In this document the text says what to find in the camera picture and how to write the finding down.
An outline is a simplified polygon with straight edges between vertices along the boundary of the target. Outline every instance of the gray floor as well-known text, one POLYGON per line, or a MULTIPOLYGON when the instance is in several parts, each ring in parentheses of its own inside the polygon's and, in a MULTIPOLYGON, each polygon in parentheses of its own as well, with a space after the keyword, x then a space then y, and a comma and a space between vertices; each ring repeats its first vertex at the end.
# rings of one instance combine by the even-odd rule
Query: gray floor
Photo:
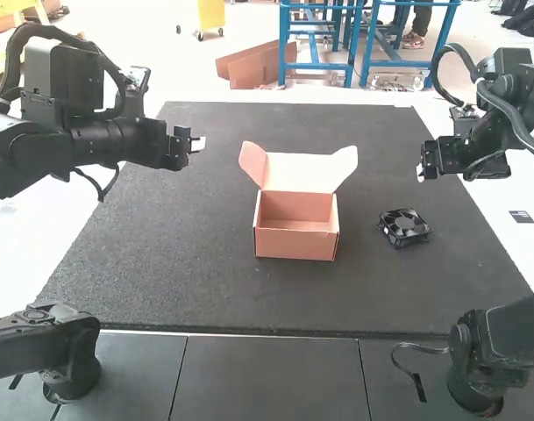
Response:
MULTIPOLYGON (((427 403, 389 358, 395 342, 362 339, 103 333, 103 377, 82 400, 47 403, 36 374, 0 381, 0 421, 470 421, 445 386, 447 355, 397 354, 427 403)), ((427 346, 444 343, 423 342, 427 346)), ((534 421, 534 373, 496 419, 534 421)))

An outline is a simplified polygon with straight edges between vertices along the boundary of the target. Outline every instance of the box flap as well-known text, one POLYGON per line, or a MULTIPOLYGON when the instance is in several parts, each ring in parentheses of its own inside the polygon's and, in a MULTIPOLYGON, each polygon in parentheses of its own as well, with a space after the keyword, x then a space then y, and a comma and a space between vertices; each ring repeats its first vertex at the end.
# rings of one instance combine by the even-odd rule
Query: box flap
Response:
POLYGON ((266 165, 267 153, 253 142, 243 142, 239 153, 239 166, 259 186, 259 189, 263 188, 266 165))
POLYGON ((358 166, 358 148, 344 147, 333 155, 266 153, 246 141, 239 165, 263 190, 332 194, 358 166))

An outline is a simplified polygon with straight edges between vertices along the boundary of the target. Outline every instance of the metal rack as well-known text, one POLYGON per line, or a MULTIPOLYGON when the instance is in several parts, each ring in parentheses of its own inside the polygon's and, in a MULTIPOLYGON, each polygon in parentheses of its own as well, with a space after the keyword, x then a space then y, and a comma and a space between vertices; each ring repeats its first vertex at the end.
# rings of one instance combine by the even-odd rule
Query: metal rack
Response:
MULTIPOLYGON (((362 6, 343 5, 344 0, 334 0, 333 4, 328 4, 324 0, 323 4, 301 4, 295 0, 281 0, 280 3, 280 48, 279 48, 279 73, 278 84, 286 84, 287 70, 328 70, 345 72, 345 87, 350 88, 352 84, 352 73, 354 71, 354 59, 358 45, 360 33, 360 21, 357 20, 352 26, 351 49, 346 63, 322 63, 319 60, 317 42, 323 42, 327 45, 329 39, 332 41, 332 51, 338 51, 339 36, 343 11, 361 11, 362 6), (331 19, 327 18, 327 11, 331 10, 331 19), (304 11, 305 20, 293 20, 292 11, 304 11), (322 11, 323 18, 316 19, 313 11, 322 11), (314 26, 323 26, 325 29, 315 29, 314 26), (310 43, 311 61, 307 63, 287 63, 285 58, 285 46, 288 43, 290 35, 307 35, 310 43)), ((307 75, 294 72, 290 77, 295 79, 326 78, 316 77, 316 75, 307 75)))
MULTIPOLYGON (((358 38, 360 33, 367 34, 366 50, 362 59, 360 70, 360 87, 367 86, 367 80, 370 73, 370 67, 379 68, 420 68, 426 73, 424 87, 430 88, 432 85, 429 75, 431 60, 405 60, 396 51, 401 47, 401 38, 407 19, 409 18, 410 6, 429 6, 429 7, 446 7, 445 14, 438 41, 434 48, 433 55, 444 46, 457 7, 461 0, 447 0, 441 2, 415 2, 413 0, 373 0, 371 6, 365 6, 363 0, 346 0, 346 6, 343 5, 345 0, 324 0, 323 4, 299 4, 295 0, 281 0, 280 4, 280 67, 279 67, 279 85, 284 85, 288 69, 321 69, 345 72, 345 87, 350 88, 352 84, 352 73, 354 72, 354 60, 358 47, 358 38), (400 8, 397 25, 378 25, 378 13, 382 5, 393 5, 400 8), (306 20, 292 20, 291 11, 305 11, 306 20), (322 20, 314 18, 312 11, 322 10, 322 20), (327 11, 331 10, 331 19, 327 18, 327 11), (341 22, 343 20, 343 11, 345 11, 345 27, 342 45, 348 49, 347 63, 321 63, 317 51, 317 42, 320 40, 317 36, 321 35, 325 40, 331 38, 332 51, 338 51, 339 35, 341 22), (301 26, 301 29, 294 29, 293 26, 301 26), (326 26, 326 30, 314 29, 313 26, 326 26), (309 63, 287 63, 284 60, 284 45, 288 42, 290 34, 307 35, 310 43, 311 62, 309 63), (372 51, 374 42, 377 42, 381 49, 388 56, 388 60, 373 60, 372 51)), ((293 78, 311 78, 309 75, 292 75, 293 78)))
MULTIPOLYGON (((447 7, 445 13, 444 21, 442 22, 442 27, 440 28, 440 34, 438 35, 438 40, 436 46, 434 47, 434 52, 432 57, 442 48, 448 38, 448 33, 450 32, 450 27, 452 26, 453 17, 457 7, 461 4, 460 0, 449 0, 448 2, 413 2, 409 0, 398 0, 398 1, 389 1, 389 0, 374 0, 372 5, 372 14, 368 16, 366 13, 362 13, 362 22, 367 27, 367 43, 366 51, 364 52, 364 57, 362 58, 362 68, 360 71, 360 87, 365 88, 368 81, 368 75, 370 73, 370 67, 376 66, 379 68, 421 68, 425 69, 427 72, 431 69, 431 60, 419 61, 419 60, 405 60, 399 53, 396 51, 401 46, 401 37, 403 35, 403 30, 405 24, 407 23, 407 18, 409 17, 410 6, 429 6, 429 7, 447 7), (396 30, 393 32, 385 32, 378 28, 378 12, 380 11, 380 6, 382 5, 393 5, 401 7, 399 15, 399 25, 396 27, 396 30), (388 35, 395 35, 395 40, 393 44, 388 40, 388 35), (389 60, 373 60, 372 59, 372 50, 374 48, 374 42, 377 41, 380 44, 383 51, 388 55, 389 60)), ((430 88, 432 86, 432 80, 430 75, 427 75, 424 80, 424 87, 430 88)))

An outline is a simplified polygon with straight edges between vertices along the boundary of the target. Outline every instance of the computer fan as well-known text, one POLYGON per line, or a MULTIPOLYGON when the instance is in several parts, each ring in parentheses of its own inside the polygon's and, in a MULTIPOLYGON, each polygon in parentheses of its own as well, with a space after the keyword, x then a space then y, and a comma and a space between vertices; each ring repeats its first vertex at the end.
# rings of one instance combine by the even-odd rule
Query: computer fan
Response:
POLYGON ((395 248, 428 241, 432 229, 412 208, 401 208, 382 212, 378 228, 395 248))

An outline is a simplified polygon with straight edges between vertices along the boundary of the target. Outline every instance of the caster wheel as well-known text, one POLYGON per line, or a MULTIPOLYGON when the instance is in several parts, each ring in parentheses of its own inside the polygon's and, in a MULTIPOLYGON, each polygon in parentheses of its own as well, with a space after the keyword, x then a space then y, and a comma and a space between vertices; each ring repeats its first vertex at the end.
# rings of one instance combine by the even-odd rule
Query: caster wheel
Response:
POLYGON ((413 90, 416 92, 420 92, 424 89, 424 79, 420 77, 415 77, 413 79, 413 90))

